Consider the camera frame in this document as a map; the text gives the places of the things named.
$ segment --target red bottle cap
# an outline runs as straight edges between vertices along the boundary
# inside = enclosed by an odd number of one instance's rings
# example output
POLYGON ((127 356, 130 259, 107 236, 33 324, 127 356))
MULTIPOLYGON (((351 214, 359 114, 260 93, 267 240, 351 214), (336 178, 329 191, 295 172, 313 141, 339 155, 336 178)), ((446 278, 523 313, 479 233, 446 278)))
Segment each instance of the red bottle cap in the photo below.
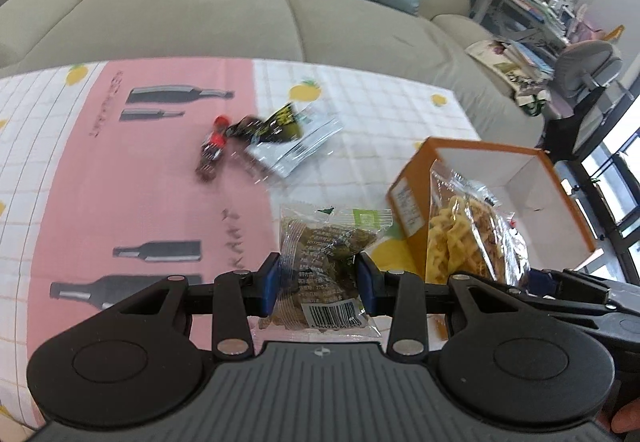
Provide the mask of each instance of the red bottle cap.
POLYGON ((219 115, 216 117, 216 120, 213 121, 214 126, 220 126, 222 128, 228 128, 231 126, 231 119, 229 119, 226 115, 219 115))
POLYGON ((209 144, 222 149, 226 146, 226 138, 221 133, 212 133, 209 137, 209 144))

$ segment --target snack bag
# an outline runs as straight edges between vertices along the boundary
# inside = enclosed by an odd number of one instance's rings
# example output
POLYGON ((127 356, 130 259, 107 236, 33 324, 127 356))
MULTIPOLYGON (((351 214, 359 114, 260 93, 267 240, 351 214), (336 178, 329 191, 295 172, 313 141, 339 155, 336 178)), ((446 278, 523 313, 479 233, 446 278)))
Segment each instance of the snack bag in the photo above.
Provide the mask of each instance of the snack bag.
POLYGON ((519 284, 528 271, 526 246, 521 242, 516 249, 510 223, 498 208, 498 200, 485 186, 434 162, 427 282, 446 284, 450 274, 466 271, 501 283, 519 284))
POLYGON ((286 204, 280 220, 282 278, 273 323, 379 337, 358 296, 353 259, 391 226, 391 211, 286 204))
POLYGON ((302 129, 293 105, 288 102, 267 120, 247 115, 226 129, 227 137, 240 138, 251 144, 290 142, 302 138, 302 129))
MULTIPOLYGON (((230 136, 240 138, 244 142, 240 148, 237 144, 232 145, 235 151, 231 153, 231 158, 243 165, 256 183, 265 181, 272 175, 276 175, 276 183, 288 177, 307 158, 316 154, 332 136, 342 130, 340 121, 331 115, 316 112, 312 105, 295 113, 292 104, 288 103, 275 115, 292 118, 294 122, 286 124, 288 128, 282 128, 282 131, 296 130, 297 135, 275 132, 260 134, 256 130, 267 128, 257 117, 245 117, 230 128, 230 136)), ((275 115, 270 117, 269 122, 275 122, 275 115)))

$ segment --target gray chair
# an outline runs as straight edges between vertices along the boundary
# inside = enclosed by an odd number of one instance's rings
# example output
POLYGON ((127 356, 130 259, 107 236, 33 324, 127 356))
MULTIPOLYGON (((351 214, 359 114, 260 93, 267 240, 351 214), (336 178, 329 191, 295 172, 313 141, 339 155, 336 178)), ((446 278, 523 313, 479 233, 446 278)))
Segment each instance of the gray chair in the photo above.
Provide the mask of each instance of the gray chair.
POLYGON ((606 41, 583 41, 560 54, 549 83, 551 102, 545 108, 548 122, 542 143, 554 164, 576 159, 582 122, 621 70, 622 59, 606 41))

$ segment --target tablecloth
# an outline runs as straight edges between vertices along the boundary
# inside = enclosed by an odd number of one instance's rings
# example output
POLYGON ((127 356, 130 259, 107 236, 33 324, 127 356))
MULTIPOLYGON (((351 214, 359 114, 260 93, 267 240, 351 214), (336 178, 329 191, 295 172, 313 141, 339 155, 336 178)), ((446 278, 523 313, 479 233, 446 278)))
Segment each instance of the tablecloth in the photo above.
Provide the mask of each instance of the tablecloth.
MULTIPOLYGON (((478 139, 448 90, 337 67, 167 58, 0 79, 0 404, 38 425, 28 357, 135 292, 146 281, 135 277, 209 282, 255 270, 278 249, 283 202, 386 208, 389 185, 428 136, 478 139), (317 100, 313 91, 304 100, 290 92, 305 80, 319 85, 317 100), (130 97, 148 86, 190 86, 196 95, 130 97), (232 96, 198 98, 201 90, 232 96), (310 103, 337 116, 343 131, 290 179, 256 184, 228 163, 213 183, 197 180, 200 145, 217 115, 267 117, 291 98, 298 109, 310 103), (157 116, 124 117, 140 109, 157 116), (177 250, 158 256, 167 245, 177 250)), ((209 326, 196 318, 196 344, 207 345, 209 326)))

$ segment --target small bottle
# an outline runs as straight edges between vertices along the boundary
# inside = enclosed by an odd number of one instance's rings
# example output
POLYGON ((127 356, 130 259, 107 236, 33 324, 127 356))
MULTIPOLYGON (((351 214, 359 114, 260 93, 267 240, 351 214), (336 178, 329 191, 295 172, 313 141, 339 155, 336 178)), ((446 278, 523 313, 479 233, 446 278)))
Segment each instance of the small bottle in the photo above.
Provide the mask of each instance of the small bottle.
POLYGON ((233 99, 234 97, 234 92, 226 90, 203 90, 193 86, 150 86, 133 89, 129 94, 127 104, 139 102, 181 104, 200 99, 233 99))
POLYGON ((138 247, 116 247, 114 258, 139 258, 147 263, 199 262, 202 259, 201 241, 147 242, 138 247))
MULTIPOLYGON (((137 292, 153 285, 167 276, 125 276, 112 275, 87 284, 54 282, 49 287, 49 297, 81 301, 94 306, 98 310, 105 310, 110 306, 133 296, 137 292)), ((189 285, 202 284, 202 276, 191 274, 186 276, 189 285)))
POLYGON ((185 112, 168 112, 165 110, 146 110, 144 108, 133 108, 123 110, 120 120, 160 120, 161 118, 183 117, 185 112))
POLYGON ((213 132, 207 135, 200 148, 200 163, 196 173, 205 182, 210 182, 216 177, 216 169, 222 159, 226 147, 226 130, 231 121, 225 115, 220 115, 213 123, 213 132))

